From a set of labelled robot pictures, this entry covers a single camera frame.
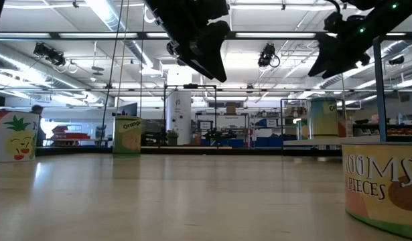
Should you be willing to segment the thin black overhead beam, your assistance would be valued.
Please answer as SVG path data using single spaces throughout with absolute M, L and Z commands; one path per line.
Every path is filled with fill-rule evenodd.
M 163 92 L 164 90 L 182 90 L 182 91 L 216 91 L 216 92 L 376 92 L 376 89 L 312 89 L 312 88 L 215 88 L 215 87 L 198 87 L 184 88 L 170 86 L 167 88 L 0 88 L 0 91 L 17 91 L 17 92 Z

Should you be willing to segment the green Orange label tin can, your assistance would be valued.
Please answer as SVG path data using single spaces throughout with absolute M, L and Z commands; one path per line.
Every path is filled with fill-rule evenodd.
M 113 153 L 140 154 L 142 119 L 136 116 L 116 116 L 114 121 Z

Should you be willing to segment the pineapple picture tin can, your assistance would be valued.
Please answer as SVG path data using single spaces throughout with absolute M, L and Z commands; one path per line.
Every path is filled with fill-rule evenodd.
M 38 115 L 0 110 L 0 163 L 34 161 Z

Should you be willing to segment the small green plant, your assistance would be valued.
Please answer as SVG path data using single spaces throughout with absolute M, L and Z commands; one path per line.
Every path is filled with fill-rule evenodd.
M 167 144 L 174 146 L 178 144 L 178 133 L 173 130 L 168 130 L 166 133 Z

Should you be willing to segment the black metal table frame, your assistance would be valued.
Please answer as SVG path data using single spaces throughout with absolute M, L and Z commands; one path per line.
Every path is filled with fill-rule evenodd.
M 36 156 L 71 154 L 111 154 L 110 147 L 39 147 Z M 141 149 L 145 155 L 280 155 L 294 157 L 340 157 L 341 150 L 318 149 L 233 149 L 207 146 L 149 146 Z

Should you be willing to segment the red storage bins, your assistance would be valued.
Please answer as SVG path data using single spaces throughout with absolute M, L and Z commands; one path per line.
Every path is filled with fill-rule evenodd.
M 69 132 L 67 125 L 59 125 L 52 129 L 51 139 L 76 139 L 76 140 L 88 140 L 90 135 L 87 133 Z

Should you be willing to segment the blue storage bins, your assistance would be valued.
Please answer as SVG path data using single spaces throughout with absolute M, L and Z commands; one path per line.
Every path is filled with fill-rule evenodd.
M 281 147 L 283 142 L 295 141 L 296 136 L 271 136 L 271 137 L 257 137 L 255 141 L 251 142 L 254 148 L 259 147 Z

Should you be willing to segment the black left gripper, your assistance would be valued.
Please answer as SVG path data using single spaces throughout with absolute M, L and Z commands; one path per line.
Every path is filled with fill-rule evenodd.
M 179 66 L 189 66 L 209 79 L 226 82 L 220 53 L 230 33 L 226 0 L 145 0 L 155 22 L 169 37 L 167 50 Z

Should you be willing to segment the teal yellow label tin can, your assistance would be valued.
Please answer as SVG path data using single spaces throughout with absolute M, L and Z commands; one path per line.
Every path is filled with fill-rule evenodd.
M 331 97 L 317 97 L 307 103 L 307 124 L 310 139 L 337 138 L 337 100 Z

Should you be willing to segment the black background robot arms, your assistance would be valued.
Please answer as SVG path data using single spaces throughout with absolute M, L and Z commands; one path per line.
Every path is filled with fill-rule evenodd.
M 218 130 L 217 128 L 213 128 L 207 130 L 203 137 L 209 142 L 209 145 L 220 146 L 223 140 L 236 138 L 237 135 L 231 129 Z

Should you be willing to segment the white round pillar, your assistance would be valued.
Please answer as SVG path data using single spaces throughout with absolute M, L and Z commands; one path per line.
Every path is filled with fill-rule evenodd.
M 191 92 L 175 91 L 166 98 L 166 130 L 178 134 L 178 145 L 191 142 Z

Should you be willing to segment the person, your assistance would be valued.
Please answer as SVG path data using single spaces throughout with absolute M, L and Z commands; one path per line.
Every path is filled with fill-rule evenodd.
M 31 108 L 31 113 L 38 115 L 38 123 L 37 123 L 37 138 L 36 138 L 36 146 L 43 147 L 44 141 L 46 140 L 46 134 L 42 129 L 41 121 L 42 121 L 42 113 L 44 108 L 40 105 L 33 105 Z

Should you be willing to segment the black overhead beam light strips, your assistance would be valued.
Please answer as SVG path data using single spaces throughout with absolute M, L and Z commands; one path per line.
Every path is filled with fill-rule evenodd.
M 327 32 L 297 32 L 297 31 L 230 31 L 226 40 L 309 40 L 316 39 L 320 34 L 336 37 L 335 33 Z M 111 39 L 121 40 L 167 40 L 165 32 L 0 32 L 0 41 L 108 41 Z

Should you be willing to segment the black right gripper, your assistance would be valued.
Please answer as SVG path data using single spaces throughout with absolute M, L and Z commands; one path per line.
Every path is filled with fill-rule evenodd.
M 332 37 L 327 33 L 317 33 L 319 54 L 308 72 L 309 77 L 321 72 L 322 78 L 330 78 L 337 74 L 356 68 L 356 63 L 362 66 L 370 63 L 366 53 L 372 41 L 383 33 L 378 17 L 348 17 L 346 29 Z

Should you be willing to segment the Mushrooms Pieces label tin can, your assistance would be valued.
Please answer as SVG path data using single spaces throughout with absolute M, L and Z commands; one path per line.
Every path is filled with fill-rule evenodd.
M 346 211 L 412 239 L 412 143 L 342 146 Z

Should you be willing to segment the black ceiling-mounted device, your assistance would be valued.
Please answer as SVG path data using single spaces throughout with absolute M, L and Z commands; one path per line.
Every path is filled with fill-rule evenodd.
M 280 66 L 281 60 L 277 56 L 274 44 L 267 43 L 259 54 L 258 66 L 260 68 L 272 67 L 277 68 Z
M 40 58 L 44 58 L 53 66 L 64 66 L 66 64 L 63 52 L 57 52 L 54 48 L 51 48 L 44 43 L 36 43 L 33 54 Z

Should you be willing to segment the silver ventilation duct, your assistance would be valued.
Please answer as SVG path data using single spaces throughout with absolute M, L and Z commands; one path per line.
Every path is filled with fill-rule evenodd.
M 85 0 L 86 4 L 94 11 L 100 20 L 112 31 L 122 35 L 127 31 L 125 18 L 122 10 L 117 7 L 113 0 Z M 141 62 L 143 68 L 153 66 L 151 59 L 143 52 L 135 40 L 123 40 L 125 47 Z

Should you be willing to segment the black monitor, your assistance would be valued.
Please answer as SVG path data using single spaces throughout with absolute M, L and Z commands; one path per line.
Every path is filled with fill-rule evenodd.
M 118 112 L 118 115 L 123 116 L 137 116 L 138 104 L 133 102 L 131 104 L 126 104 L 121 106 Z

